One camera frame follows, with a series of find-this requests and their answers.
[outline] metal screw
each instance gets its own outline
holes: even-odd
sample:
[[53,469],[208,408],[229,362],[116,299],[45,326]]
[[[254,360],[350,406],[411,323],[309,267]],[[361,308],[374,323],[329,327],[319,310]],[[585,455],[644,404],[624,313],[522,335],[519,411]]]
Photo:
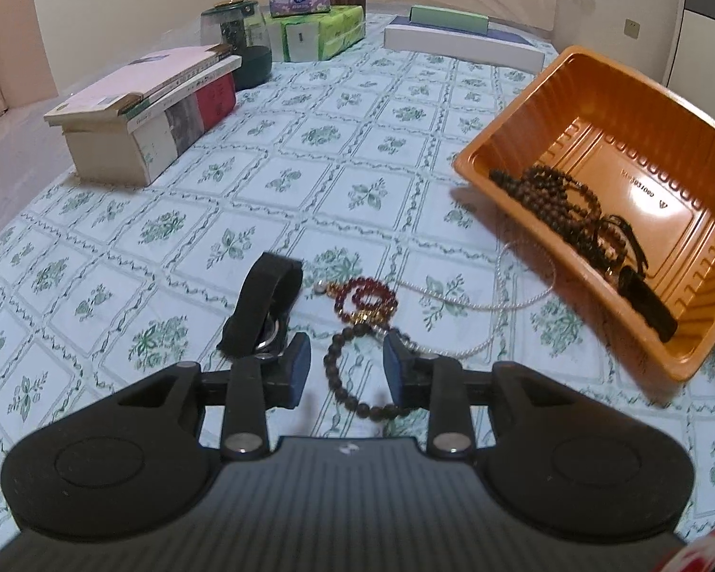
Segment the metal screw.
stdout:
[[248,454],[250,451],[260,449],[262,439],[251,432],[237,432],[226,437],[223,445],[225,445],[226,449],[235,451],[238,454]]
[[471,447],[471,439],[460,432],[443,432],[431,444],[446,454],[460,454]]

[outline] black strap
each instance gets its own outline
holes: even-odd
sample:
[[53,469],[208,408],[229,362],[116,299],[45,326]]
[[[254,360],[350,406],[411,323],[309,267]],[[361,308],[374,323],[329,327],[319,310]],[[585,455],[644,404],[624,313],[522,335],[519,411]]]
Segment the black strap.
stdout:
[[623,266],[620,269],[617,291],[643,316],[646,324],[656,331],[661,343],[665,344],[673,339],[678,330],[678,321],[649,288],[643,275],[637,273],[633,267]]
[[233,315],[223,326],[217,349],[225,357],[247,357],[278,324],[275,338],[264,352],[283,350],[289,313],[302,287],[302,262],[290,257],[263,253],[244,280]]

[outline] pearl necklace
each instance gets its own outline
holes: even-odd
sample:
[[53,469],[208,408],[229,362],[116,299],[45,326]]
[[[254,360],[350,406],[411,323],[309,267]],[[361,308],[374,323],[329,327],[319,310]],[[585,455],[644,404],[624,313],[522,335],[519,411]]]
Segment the pearl necklace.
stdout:
[[[549,269],[551,269],[551,283],[546,288],[545,290],[542,290],[539,292],[539,294],[536,294],[530,299],[527,299],[525,301],[521,301],[519,303],[508,303],[509,301],[509,296],[508,293],[506,292],[506,286],[505,286],[505,278],[503,276],[503,273],[501,271],[501,266],[503,263],[503,258],[509,250],[515,248],[517,245],[530,245],[537,249],[541,255],[543,256],[544,260],[547,262],[547,266]],[[498,300],[496,303],[488,303],[488,304],[480,304],[480,303],[468,303],[464,299],[455,299],[455,298],[450,298],[446,296],[442,296],[439,293],[436,293],[432,290],[429,290],[427,288],[423,288],[422,286],[416,286],[416,284],[412,284],[408,281],[404,280],[398,280],[397,285],[401,286],[403,288],[406,288],[408,290],[412,290],[413,292],[423,294],[424,296],[428,296],[431,299],[436,299],[437,301],[441,301],[443,303],[448,303],[450,305],[455,305],[458,307],[461,307],[463,309],[470,309],[474,312],[496,312],[499,314],[498,320],[496,322],[496,328],[500,328],[501,324],[505,322],[506,318],[506,313],[507,312],[514,312],[518,309],[525,309],[528,307],[531,307],[538,301],[541,301],[544,299],[546,296],[548,296],[552,291],[553,291],[553,286],[556,283],[556,265],[553,263],[553,260],[551,259],[551,256],[548,255],[548,253],[539,245],[534,244],[533,242],[529,241],[513,241],[506,243],[504,245],[503,249],[498,253],[498,256],[496,258],[496,264],[495,264],[495,284],[496,284],[496,294],[498,296]],[[325,282],[324,280],[321,280],[316,283],[316,285],[313,287],[313,290],[316,294],[326,294],[326,289],[327,286],[329,286],[329,282]],[[376,324],[371,320],[366,319],[364,322],[367,322],[370,325],[370,329],[373,331],[373,336],[379,341],[383,342],[384,337],[387,335],[387,332],[391,329],[397,329],[395,327],[389,327],[388,320],[386,321],[385,324]],[[418,343],[417,341],[413,341],[410,336],[406,333],[403,333],[401,330],[397,329],[398,335],[400,339],[402,340],[402,343],[408,348],[408,350],[412,352],[417,352],[417,353],[423,353],[423,354],[428,354],[428,355],[441,355],[444,357],[452,357],[454,359],[466,359],[469,357],[472,357],[473,355],[477,355],[478,353],[481,353],[482,351],[486,350],[488,347],[492,345],[492,343],[496,339],[496,333],[492,333],[488,339],[485,341],[481,342],[480,344],[477,344],[476,346],[473,346],[471,348],[468,348],[463,351],[452,351],[452,350],[446,350],[442,349],[439,347],[433,347],[433,346],[425,346],[423,344]]]

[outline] green tissue pack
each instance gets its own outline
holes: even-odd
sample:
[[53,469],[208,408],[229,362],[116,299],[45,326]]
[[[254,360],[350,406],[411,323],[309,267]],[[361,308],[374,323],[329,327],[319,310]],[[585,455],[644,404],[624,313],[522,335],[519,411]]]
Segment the green tissue pack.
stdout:
[[330,12],[290,17],[265,15],[273,61],[329,60],[365,37],[359,6],[332,6]]

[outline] green lid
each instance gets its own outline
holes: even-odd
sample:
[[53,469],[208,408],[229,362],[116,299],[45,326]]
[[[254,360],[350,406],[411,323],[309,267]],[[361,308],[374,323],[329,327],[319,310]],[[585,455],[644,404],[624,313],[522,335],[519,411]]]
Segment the green lid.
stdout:
[[255,9],[259,3],[256,0],[227,0],[215,4],[214,8],[205,10],[201,16],[216,15],[220,12],[229,12],[237,10],[242,16],[248,17],[255,13]]

